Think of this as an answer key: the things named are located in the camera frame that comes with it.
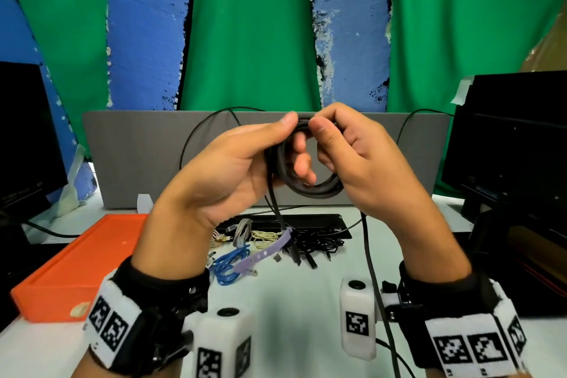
blue cable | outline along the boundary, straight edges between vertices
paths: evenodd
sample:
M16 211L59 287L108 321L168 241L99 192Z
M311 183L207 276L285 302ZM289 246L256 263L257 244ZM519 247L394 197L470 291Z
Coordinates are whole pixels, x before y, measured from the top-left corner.
M210 270L216 276L216 281L220 286L229 286L240 276L238 272L232 270L232 264L236 260L245 259L250 255L250 244L244 244L243 246L220 256L216 259Z

orange box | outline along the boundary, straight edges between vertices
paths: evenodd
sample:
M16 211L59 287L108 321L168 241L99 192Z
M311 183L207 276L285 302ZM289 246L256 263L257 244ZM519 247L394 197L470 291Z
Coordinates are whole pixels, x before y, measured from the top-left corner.
M83 321L103 278L134 251L147 215L106 215L11 291L31 322Z

purple velcro strap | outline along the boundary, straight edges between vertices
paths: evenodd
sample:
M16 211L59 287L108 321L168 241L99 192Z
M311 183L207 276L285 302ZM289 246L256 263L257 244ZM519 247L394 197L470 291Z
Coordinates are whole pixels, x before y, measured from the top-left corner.
M277 253L280 251L285 244L291 239L291 228L288 227L286 230L283 231L282 236L277 241L272 242L262 251L258 251L255 254L249 255L244 260L239 261L238 263L232 266L232 270L238 272L239 274L244 273L248 269L252 269L252 267L258 263L260 260L265 259L266 257L270 257L272 254Z

gray panel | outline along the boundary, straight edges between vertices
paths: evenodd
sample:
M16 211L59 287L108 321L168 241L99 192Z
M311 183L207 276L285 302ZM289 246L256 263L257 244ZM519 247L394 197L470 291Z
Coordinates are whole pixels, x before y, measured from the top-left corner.
M100 191L105 208L135 208L138 193L149 193L157 200L167 183L177 173L183 144L193 128L209 111L93 111L83 114L84 129L89 141ZM242 124L269 123L285 113L236 113ZM311 116L313 113L301 113ZM407 114L367 113L381 123L395 139ZM437 170L443 154L449 116L415 114L407 122L400 140L400 149L417 178L433 192ZM195 157L212 139L236 126L234 118L223 112L207 120L191 139L184 164ZM316 142L308 142L308 150L316 156ZM317 159L314 170L318 182L330 172ZM280 206L300 204L351 204L343 191L324 202L279 188ZM262 200L258 205L266 205Z

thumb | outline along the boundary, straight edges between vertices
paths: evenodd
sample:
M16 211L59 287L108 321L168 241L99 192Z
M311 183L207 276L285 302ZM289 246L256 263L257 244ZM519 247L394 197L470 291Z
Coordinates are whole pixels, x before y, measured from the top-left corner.
M297 113L290 112L275 123L266 124L257 130L242 133L239 140L239 148L246 157L251 157L272 145L285 141L295 126L297 126Z
M329 154L337 169L346 167L354 156L358 156L341 131L329 119L314 116L309 120L309 129L317 143Z

